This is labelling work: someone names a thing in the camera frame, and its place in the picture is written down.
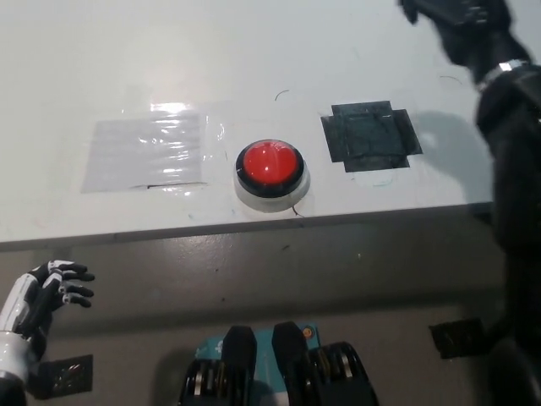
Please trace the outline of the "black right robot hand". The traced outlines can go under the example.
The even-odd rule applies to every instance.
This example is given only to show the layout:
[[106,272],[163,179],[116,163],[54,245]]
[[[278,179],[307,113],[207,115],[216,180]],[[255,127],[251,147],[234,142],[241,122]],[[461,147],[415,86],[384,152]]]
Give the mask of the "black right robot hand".
[[415,25],[430,19],[451,63],[470,71],[477,86],[490,82],[503,64],[512,69],[532,58],[511,33],[511,13],[505,1],[400,1]]

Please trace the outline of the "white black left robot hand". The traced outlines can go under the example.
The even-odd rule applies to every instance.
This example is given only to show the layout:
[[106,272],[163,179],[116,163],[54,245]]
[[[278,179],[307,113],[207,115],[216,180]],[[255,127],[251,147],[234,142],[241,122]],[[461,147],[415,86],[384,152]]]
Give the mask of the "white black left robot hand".
[[13,332],[30,345],[30,359],[46,352],[52,313],[65,305],[91,307],[94,292],[84,283],[95,280],[88,267],[73,261],[48,261],[20,276],[1,310],[1,330]]

